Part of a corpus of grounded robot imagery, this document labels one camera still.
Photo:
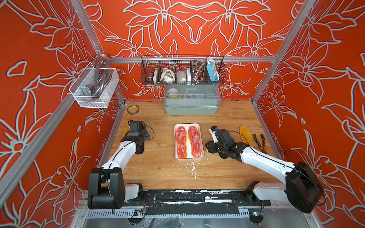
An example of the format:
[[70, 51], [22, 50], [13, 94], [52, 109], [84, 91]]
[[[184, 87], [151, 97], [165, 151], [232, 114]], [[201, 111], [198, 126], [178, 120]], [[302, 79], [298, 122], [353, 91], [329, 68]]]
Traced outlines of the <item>yellow insole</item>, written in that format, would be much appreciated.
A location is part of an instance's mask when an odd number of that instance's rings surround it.
[[186, 138], [181, 138], [177, 140], [177, 156], [179, 159], [187, 158]]
[[128, 127], [125, 129], [125, 131], [124, 131], [124, 137], [125, 137], [125, 136], [128, 136], [129, 131], [130, 131], [130, 126], [128, 126]]
[[252, 146], [252, 134], [250, 130], [246, 126], [242, 125], [239, 127], [239, 133], [242, 138], [242, 141], [248, 144], [249, 146]]

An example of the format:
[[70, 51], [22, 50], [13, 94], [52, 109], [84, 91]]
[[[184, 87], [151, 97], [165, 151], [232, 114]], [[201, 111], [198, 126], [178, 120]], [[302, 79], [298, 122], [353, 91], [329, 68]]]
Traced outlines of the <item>red insole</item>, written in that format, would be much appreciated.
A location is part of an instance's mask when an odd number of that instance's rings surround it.
[[188, 136], [191, 142], [191, 152], [194, 158], [199, 158], [202, 154], [200, 146], [200, 133], [198, 128], [190, 126], [188, 130]]
[[175, 133], [176, 146], [177, 146], [177, 157], [179, 159], [187, 158], [186, 149], [186, 130], [183, 126], [179, 126]]

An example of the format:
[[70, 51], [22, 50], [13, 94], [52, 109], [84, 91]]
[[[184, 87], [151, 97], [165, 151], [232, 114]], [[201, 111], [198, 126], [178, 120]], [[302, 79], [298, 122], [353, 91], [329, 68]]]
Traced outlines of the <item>black insole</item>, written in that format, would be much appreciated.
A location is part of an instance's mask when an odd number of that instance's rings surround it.
[[229, 156], [228, 154], [226, 153], [222, 153], [222, 152], [218, 152], [219, 156], [222, 158], [222, 159], [227, 159]]
[[136, 152], [135, 154], [140, 155], [144, 152], [144, 142], [136, 144]]

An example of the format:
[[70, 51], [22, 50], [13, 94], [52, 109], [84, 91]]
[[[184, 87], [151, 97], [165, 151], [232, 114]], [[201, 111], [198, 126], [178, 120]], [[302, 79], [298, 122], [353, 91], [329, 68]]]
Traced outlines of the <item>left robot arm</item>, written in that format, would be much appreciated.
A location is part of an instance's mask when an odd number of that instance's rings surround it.
[[91, 210], [116, 210], [129, 200], [144, 199], [142, 184], [126, 184], [123, 173], [132, 156], [144, 152], [150, 135], [144, 122], [130, 120], [128, 124], [129, 131], [114, 155], [89, 175], [87, 205]]

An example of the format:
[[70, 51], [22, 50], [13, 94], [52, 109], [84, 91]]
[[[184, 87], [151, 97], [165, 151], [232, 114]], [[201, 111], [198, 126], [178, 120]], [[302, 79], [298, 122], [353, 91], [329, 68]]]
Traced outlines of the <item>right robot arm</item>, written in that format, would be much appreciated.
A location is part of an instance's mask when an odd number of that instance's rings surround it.
[[280, 184], [255, 182], [251, 190], [254, 199], [289, 202], [299, 211], [311, 213], [324, 196], [324, 189], [308, 164], [280, 160], [247, 143], [235, 142], [225, 129], [213, 126], [209, 131], [213, 138], [206, 143], [209, 153], [252, 165], [280, 180]]

